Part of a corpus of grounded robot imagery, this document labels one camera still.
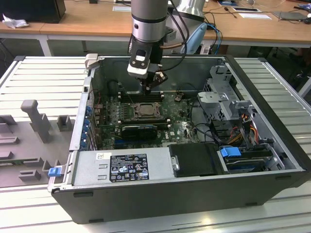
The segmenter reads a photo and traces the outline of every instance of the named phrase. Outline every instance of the desk leg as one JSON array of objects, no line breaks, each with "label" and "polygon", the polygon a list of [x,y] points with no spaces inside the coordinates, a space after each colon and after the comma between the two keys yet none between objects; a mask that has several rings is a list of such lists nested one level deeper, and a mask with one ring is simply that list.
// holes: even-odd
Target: desk leg
[{"label": "desk leg", "polygon": [[305,95],[310,91],[310,89],[311,89],[311,79],[308,79],[308,81],[303,85],[298,94],[301,97],[305,97]]},{"label": "desk leg", "polygon": [[82,41],[82,48],[83,48],[83,52],[88,52],[85,40]]},{"label": "desk leg", "polygon": [[43,54],[46,57],[52,57],[54,56],[53,51],[50,49],[49,44],[48,44],[48,37],[46,35],[40,35],[38,38]]}]

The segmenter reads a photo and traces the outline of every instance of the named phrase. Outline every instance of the white paper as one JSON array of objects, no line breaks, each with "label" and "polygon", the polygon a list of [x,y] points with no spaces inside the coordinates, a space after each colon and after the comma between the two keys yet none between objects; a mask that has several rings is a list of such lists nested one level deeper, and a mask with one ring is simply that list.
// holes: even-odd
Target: white paper
[{"label": "white paper", "polygon": [[239,13],[239,15],[242,16],[243,18],[271,19],[269,16],[262,14]]},{"label": "white paper", "polygon": [[21,27],[27,27],[29,26],[29,24],[27,24],[27,22],[23,19],[12,19],[12,18],[8,18],[6,17],[4,14],[3,15],[3,20],[2,23],[4,23],[7,27],[9,28],[21,28]]},{"label": "white paper", "polygon": [[125,11],[125,12],[131,12],[132,8],[130,6],[114,6],[112,8],[112,11]]}]

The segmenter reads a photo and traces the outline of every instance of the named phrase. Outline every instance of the blue latch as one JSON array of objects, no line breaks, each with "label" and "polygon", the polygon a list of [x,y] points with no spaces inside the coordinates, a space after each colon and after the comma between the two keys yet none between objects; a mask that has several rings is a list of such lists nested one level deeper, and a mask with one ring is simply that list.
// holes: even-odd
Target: blue latch
[{"label": "blue latch", "polygon": [[220,150],[223,157],[241,156],[241,152],[237,147],[224,147]]},{"label": "blue latch", "polygon": [[62,176],[61,171],[62,171],[62,168],[60,168],[60,167],[52,167],[49,170],[48,176],[49,177],[59,177],[59,176]]}]

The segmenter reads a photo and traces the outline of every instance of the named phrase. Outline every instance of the black plastic cover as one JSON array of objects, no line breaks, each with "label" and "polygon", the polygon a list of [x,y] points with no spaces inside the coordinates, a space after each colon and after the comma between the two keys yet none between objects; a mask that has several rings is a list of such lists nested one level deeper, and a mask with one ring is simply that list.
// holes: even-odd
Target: black plastic cover
[{"label": "black plastic cover", "polygon": [[171,157],[176,157],[179,170],[175,177],[213,176],[224,173],[213,143],[187,143],[169,145]]}]

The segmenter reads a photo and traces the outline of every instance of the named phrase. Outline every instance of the wire bundle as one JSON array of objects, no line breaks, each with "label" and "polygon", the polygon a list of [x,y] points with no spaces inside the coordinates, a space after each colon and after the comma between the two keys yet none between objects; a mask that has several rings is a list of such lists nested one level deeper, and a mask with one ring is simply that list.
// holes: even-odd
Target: wire bundle
[{"label": "wire bundle", "polygon": [[216,48],[216,51],[215,51],[215,55],[218,53],[218,50],[219,50],[219,47],[222,43],[222,33],[216,28],[214,27],[212,24],[210,23],[207,23],[208,26],[210,26],[212,29],[214,29],[215,33],[216,33],[216,39],[215,39],[215,42],[213,43],[213,45],[211,46],[211,49],[213,48],[213,46],[215,45],[216,43],[216,40],[218,40],[218,43],[217,43],[217,48]]},{"label": "wire bundle", "polygon": [[[213,16],[213,21],[214,21],[214,25],[212,25],[209,21],[208,21],[208,19],[206,18],[206,14],[208,14],[208,13],[210,13],[212,16]],[[220,47],[220,45],[221,45],[221,43],[222,43],[222,41],[223,41],[223,33],[219,30],[219,29],[217,29],[217,26],[216,26],[216,22],[215,22],[215,17],[214,17],[214,14],[212,13],[212,12],[204,12],[204,17],[205,17],[205,20],[206,20],[206,23],[207,23],[207,25],[208,26],[210,26],[212,29],[214,29],[214,31],[215,31],[215,33],[216,33],[216,38],[215,38],[215,40],[214,40],[214,43],[212,44],[212,46],[210,47],[210,50],[212,50],[213,48],[214,48],[214,46],[215,46],[215,44],[216,44],[216,41],[218,41],[218,43],[217,43],[217,48],[216,48],[216,51],[215,51],[215,55],[218,53],[218,51],[219,51],[219,47]]]}]

